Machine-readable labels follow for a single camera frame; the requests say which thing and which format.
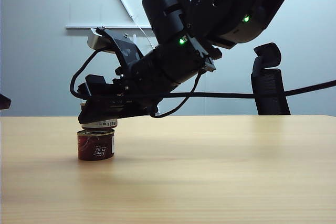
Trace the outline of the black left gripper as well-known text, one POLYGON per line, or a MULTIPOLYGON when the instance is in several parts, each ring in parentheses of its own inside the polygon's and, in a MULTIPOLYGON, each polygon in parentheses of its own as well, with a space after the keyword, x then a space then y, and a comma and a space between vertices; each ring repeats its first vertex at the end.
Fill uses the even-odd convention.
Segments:
POLYGON ((11 99, 0 94, 0 109, 7 110, 11 106, 11 99))

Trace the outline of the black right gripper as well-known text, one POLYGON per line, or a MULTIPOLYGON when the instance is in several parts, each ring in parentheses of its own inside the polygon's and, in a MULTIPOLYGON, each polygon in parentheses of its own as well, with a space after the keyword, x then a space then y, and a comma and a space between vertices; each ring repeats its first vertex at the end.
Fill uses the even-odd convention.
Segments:
POLYGON ((135 96, 135 100, 89 99, 82 108, 80 124, 109 119, 130 118, 149 115, 163 100, 155 94, 171 92, 171 65, 165 62, 135 62, 128 72, 112 83, 106 83, 104 76, 89 74, 78 87, 78 96, 89 97, 135 96))

